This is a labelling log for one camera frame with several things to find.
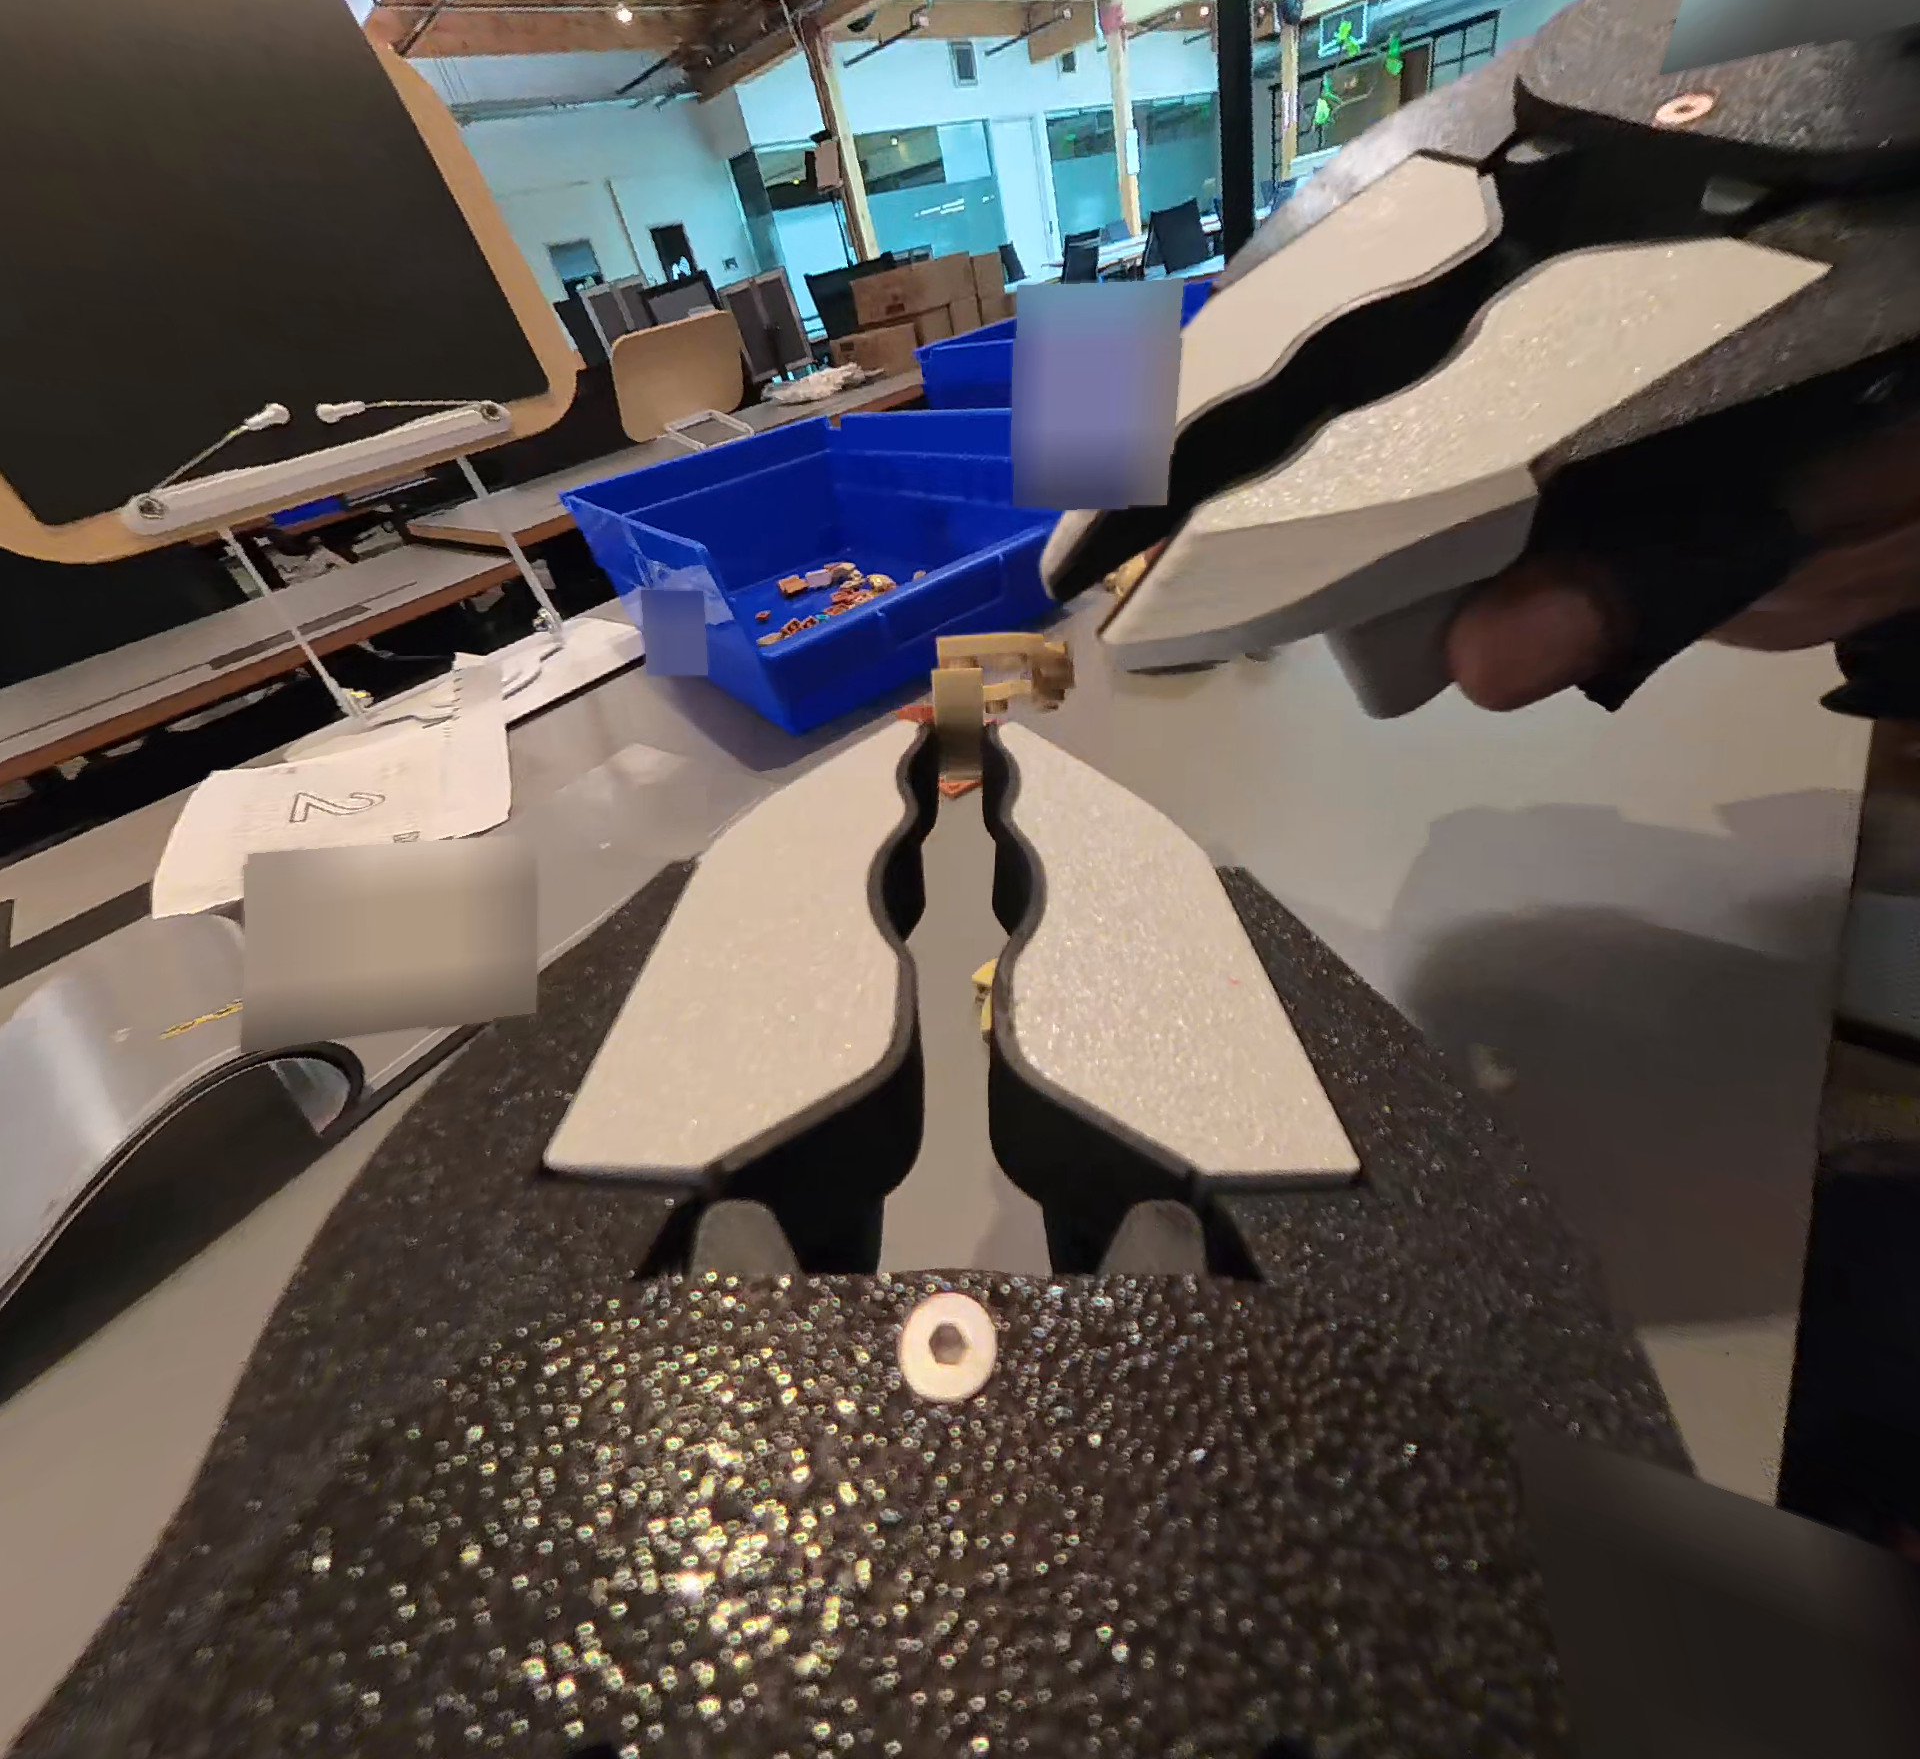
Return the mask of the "yellow plate brick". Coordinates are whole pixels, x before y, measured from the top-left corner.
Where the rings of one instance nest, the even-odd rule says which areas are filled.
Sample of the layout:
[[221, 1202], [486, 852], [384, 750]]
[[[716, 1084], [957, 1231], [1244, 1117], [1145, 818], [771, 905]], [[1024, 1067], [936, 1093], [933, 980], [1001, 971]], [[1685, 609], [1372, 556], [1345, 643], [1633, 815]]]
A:
[[1022, 701], [1057, 712], [1077, 687], [1071, 643], [1040, 632], [943, 633], [936, 649], [931, 723], [948, 738], [980, 732]]

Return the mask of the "stack of cardboard boxes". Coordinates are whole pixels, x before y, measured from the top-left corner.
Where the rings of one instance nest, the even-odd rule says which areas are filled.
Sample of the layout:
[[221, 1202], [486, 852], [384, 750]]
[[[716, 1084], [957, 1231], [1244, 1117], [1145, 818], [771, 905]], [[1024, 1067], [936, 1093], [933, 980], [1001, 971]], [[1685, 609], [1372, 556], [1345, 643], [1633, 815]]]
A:
[[938, 343], [1015, 311], [1000, 251], [948, 253], [893, 263], [851, 283], [853, 329], [908, 327], [920, 343]]

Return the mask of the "pile of small toy bricks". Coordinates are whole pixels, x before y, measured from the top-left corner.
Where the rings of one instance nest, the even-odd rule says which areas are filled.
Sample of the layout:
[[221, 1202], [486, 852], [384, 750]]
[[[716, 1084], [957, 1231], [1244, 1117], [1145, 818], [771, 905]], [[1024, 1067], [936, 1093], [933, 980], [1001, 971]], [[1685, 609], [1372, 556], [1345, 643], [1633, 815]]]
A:
[[772, 600], [753, 615], [753, 639], [760, 652], [776, 652], [800, 642], [832, 619], [845, 619], [893, 596], [901, 579], [869, 570], [853, 561], [784, 572], [772, 583]]

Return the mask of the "black steel column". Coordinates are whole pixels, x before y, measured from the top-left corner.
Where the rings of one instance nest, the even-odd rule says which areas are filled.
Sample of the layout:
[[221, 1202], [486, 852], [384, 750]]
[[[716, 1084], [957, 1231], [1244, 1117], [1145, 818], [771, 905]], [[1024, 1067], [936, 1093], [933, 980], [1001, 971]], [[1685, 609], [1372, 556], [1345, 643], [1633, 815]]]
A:
[[1233, 260], [1257, 227], [1255, 0], [1212, 0], [1221, 146], [1221, 251]]

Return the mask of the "grey instruction booklet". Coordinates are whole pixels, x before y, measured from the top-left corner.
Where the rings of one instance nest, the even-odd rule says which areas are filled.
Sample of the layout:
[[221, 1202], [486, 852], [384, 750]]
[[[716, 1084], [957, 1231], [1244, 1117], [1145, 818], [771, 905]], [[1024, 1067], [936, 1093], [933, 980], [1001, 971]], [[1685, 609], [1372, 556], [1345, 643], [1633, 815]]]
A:
[[241, 1046], [244, 917], [138, 885], [17, 936], [5, 902], [3, 1390], [15, 1395], [311, 1170], [427, 1038]]

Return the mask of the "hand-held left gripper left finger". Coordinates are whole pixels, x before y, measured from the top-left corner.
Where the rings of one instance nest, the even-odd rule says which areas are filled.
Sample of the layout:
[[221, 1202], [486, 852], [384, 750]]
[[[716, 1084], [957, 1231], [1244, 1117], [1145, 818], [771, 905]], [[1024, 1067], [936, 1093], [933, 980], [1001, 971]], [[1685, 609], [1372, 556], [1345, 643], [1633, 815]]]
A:
[[702, 1184], [849, 1114], [909, 1060], [930, 732], [856, 740], [719, 835], [544, 1166]]

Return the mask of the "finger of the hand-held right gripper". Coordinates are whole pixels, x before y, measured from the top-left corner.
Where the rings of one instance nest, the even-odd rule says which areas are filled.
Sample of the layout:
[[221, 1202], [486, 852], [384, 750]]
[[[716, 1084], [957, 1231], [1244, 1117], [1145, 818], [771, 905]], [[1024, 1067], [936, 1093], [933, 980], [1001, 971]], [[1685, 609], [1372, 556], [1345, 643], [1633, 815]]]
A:
[[1242, 255], [1176, 334], [1162, 498], [1066, 512], [1043, 551], [1051, 597], [1090, 589], [1316, 427], [1385, 394], [1394, 368], [1429, 366], [1432, 322], [1399, 303], [1463, 290], [1503, 227], [1489, 172], [1412, 156], [1285, 245]]
[[1727, 236], [1551, 260], [1428, 377], [1204, 502], [1104, 645], [1124, 670], [1192, 667], [1493, 578], [1524, 548], [1548, 457], [1828, 272]]

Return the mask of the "white metal frame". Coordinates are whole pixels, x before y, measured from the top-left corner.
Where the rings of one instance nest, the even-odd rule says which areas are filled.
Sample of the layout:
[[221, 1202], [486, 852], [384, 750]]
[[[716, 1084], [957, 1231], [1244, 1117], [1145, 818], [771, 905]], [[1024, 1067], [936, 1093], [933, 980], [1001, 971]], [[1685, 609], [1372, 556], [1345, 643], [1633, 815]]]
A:
[[152, 543], [175, 543], [192, 531], [214, 528], [227, 546], [237, 546], [241, 520], [268, 517], [309, 493], [373, 480], [388, 470], [407, 477], [442, 462], [456, 464], [475, 498], [488, 502], [471, 453], [516, 436], [509, 407], [494, 401], [319, 403], [317, 420], [329, 436], [321, 451], [211, 470], [219, 453], [294, 425], [286, 403], [254, 411], [211, 447], [134, 493], [118, 510], [122, 526]]

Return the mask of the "black top wooden table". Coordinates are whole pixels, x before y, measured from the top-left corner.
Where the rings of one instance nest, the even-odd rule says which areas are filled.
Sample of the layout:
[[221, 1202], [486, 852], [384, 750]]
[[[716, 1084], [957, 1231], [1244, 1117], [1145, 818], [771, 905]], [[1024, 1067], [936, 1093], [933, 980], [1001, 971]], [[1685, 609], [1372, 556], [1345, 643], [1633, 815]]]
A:
[[319, 403], [505, 403], [508, 443], [568, 414], [577, 352], [376, 7], [3, 0], [8, 551], [211, 531], [118, 510], [270, 403], [294, 425], [211, 470], [325, 449]]

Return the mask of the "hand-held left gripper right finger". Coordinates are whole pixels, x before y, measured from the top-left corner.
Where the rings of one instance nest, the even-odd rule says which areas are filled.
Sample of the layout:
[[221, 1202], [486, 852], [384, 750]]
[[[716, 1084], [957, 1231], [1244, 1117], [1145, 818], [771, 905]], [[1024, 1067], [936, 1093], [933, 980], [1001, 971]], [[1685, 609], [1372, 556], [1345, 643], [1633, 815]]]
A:
[[1204, 846], [1026, 723], [987, 758], [996, 1060], [1045, 1114], [1198, 1190], [1345, 1187], [1359, 1156]]

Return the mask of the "white printed paper sheet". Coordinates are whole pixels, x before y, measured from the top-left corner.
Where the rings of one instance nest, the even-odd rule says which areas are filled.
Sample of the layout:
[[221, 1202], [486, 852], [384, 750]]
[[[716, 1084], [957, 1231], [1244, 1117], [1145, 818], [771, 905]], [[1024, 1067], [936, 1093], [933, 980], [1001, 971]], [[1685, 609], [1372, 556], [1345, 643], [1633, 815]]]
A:
[[512, 812], [504, 704], [471, 701], [434, 723], [373, 730], [305, 762], [233, 768], [190, 796], [152, 887], [158, 918], [241, 900], [254, 855], [488, 835]]

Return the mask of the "long wooden desk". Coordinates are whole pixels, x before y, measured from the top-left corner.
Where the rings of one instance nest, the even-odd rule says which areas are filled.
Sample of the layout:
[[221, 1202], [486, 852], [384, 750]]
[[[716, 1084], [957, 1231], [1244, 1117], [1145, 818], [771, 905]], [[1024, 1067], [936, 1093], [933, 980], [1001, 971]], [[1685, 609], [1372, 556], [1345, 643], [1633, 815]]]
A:
[[404, 544], [3, 692], [12, 785], [199, 713], [521, 572], [504, 551]]

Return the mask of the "blue plastic bin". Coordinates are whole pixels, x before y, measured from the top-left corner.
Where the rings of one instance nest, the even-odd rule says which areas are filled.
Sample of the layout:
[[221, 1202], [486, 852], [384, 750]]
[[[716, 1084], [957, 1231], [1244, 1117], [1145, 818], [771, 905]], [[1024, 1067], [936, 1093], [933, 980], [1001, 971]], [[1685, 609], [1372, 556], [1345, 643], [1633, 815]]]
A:
[[[1050, 618], [1053, 512], [1013, 498], [1006, 411], [904, 408], [812, 419], [565, 489], [630, 619], [647, 589], [700, 589], [708, 680], [798, 736], [925, 680], [943, 633]], [[904, 583], [776, 652], [753, 615], [772, 583], [853, 561]]]
[[1212, 292], [1208, 273], [1028, 286], [1012, 319], [920, 352], [925, 399], [948, 408], [1169, 408], [1176, 334]]

